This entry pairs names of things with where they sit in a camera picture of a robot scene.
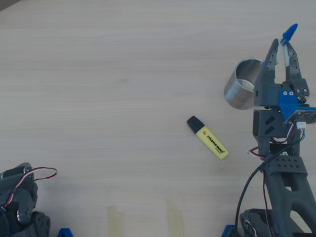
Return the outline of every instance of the blue clamp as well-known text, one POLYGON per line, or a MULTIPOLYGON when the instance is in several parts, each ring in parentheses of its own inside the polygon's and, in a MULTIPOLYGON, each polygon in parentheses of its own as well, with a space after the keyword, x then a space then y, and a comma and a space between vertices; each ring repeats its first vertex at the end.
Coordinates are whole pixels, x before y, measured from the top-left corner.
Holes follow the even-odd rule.
POLYGON ((222 237, 226 237, 227 233, 228 233, 228 230, 231 229, 231 228, 235 228, 235 225, 227 225, 224 229, 224 232, 222 234, 222 237))
POLYGON ((69 228, 60 229, 57 237, 74 237, 69 228))
POLYGON ((302 121, 313 123, 315 107, 302 106, 293 90, 280 90, 278 105, 284 117, 285 123, 302 121))

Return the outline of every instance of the light wood surface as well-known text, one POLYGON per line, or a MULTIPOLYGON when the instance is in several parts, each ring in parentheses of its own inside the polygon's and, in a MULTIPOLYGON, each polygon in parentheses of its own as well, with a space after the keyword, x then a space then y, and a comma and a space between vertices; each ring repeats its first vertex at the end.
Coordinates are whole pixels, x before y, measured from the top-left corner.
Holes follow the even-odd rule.
MULTIPOLYGON (((62 227, 76 237, 113 237, 115 220, 124 226, 118 237, 221 236, 260 164, 246 154, 256 145, 252 110, 230 107, 224 86, 238 61, 263 59, 299 23, 292 45, 316 105, 315 7, 22 0, 0 12, 1 169, 25 161, 58 169, 38 182, 37 209, 50 216, 52 237, 62 227), (192 115, 229 150, 223 161, 188 128, 192 115), (183 230, 170 229, 172 218, 183 230)), ((283 81, 284 68, 277 70, 283 81)), ((314 191, 315 138, 308 126, 301 154, 314 191)), ((264 207, 261 185, 258 174, 242 210, 264 207)))

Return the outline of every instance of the highlighter cap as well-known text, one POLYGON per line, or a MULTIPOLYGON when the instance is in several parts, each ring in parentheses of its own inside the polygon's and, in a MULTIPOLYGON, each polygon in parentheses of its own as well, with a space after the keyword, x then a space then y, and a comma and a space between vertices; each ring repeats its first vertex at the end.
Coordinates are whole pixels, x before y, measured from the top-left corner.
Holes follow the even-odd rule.
POLYGON ((204 124, 200 120, 198 120, 197 117, 195 116, 192 116, 191 118, 189 118, 187 123, 194 133, 197 133, 198 131, 200 131, 201 128, 204 127, 204 124))

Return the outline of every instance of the circuit board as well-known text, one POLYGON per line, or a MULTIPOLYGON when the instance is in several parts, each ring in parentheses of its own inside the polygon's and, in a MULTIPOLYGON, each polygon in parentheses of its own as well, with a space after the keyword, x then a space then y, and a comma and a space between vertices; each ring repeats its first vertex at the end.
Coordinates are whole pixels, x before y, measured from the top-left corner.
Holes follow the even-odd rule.
POLYGON ((316 123, 316 111, 296 110, 285 123, 306 122, 306 124, 316 123))

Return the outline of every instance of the stainless steel cup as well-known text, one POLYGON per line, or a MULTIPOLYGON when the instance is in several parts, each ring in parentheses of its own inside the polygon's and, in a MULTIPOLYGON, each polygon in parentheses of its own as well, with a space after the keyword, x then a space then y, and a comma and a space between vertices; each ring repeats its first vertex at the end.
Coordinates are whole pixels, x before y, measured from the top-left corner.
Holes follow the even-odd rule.
POLYGON ((236 109, 246 110, 253 106, 254 84, 261 71, 261 61, 247 58, 237 64, 224 89, 226 101, 236 109))

